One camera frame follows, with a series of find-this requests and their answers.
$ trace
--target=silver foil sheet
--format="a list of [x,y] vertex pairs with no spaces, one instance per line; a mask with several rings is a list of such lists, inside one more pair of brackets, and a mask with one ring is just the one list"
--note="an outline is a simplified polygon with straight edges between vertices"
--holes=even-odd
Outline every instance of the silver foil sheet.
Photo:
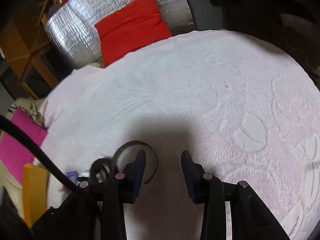
[[[100,39],[94,25],[133,0],[69,0],[45,29],[74,68],[101,62]],[[173,35],[195,29],[186,0],[156,0],[162,19]]]

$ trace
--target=silver screw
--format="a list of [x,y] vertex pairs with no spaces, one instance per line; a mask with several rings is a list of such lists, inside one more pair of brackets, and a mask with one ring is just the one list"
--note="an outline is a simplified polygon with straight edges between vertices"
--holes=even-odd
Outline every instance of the silver screw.
[[248,187],[249,184],[248,184],[246,181],[241,180],[241,181],[239,181],[239,185],[240,185],[241,187]]
[[89,182],[87,182],[87,181],[81,181],[80,184],[79,184],[79,186],[80,186],[81,188],[88,187],[88,186],[89,186]]
[[212,179],[212,175],[211,175],[210,173],[205,173],[205,174],[203,174],[202,177],[203,177],[204,179],[207,179],[207,180]]
[[124,179],[125,175],[123,173],[117,173],[116,179]]

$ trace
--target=black cable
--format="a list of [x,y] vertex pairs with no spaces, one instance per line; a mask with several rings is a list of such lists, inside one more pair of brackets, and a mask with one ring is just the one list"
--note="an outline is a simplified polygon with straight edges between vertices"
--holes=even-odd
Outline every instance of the black cable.
[[26,147],[42,164],[46,169],[55,176],[64,186],[66,186],[70,191],[79,197],[84,198],[92,203],[95,207],[97,216],[99,217],[100,223],[102,224],[101,210],[97,204],[97,201],[82,188],[75,185],[71,180],[69,180],[54,163],[49,159],[49,157],[36,145],[36,143],[30,139],[23,131],[19,129],[16,125],[10,122],[8,119],[0,115],[0,130],[11,135],[18,142],[20,142],[24,147]]

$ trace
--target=white blanket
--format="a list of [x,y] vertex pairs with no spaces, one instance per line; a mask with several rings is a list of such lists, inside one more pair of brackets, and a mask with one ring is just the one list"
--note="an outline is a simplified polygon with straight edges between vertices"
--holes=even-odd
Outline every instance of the white blanket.
[[[203,206],[188,197],[183,150],[222,181],[246,180],[291,239],[312,232],[320,219],[320,92],[283,51],[241,33],[192,32],[89,72],[88,84],[73,73],[63,81],[70,91],[59,85],[49,95],[44,116],[59,114],[42,149],[63,172],[88,170],[130,140],[156,150],[157,174],[125,205],[128,240],[199,239]],[[71,103],[49,106],[79,86]],[[57,207],[57,180],[49,185],[48,205]]]

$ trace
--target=magenta fabric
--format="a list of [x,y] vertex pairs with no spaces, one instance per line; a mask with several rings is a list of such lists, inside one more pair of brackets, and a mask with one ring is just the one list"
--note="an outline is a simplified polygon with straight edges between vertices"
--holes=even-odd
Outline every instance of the magenta fabric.
[[[14,112],[11,122],[24,131],[38,146],[41,145],[47,131],[43,130],[20,108]],[[34,155],[16,139],[4,133],[0,141],[0,159],[9,173],[22,184],[23,166],[32,163]]]

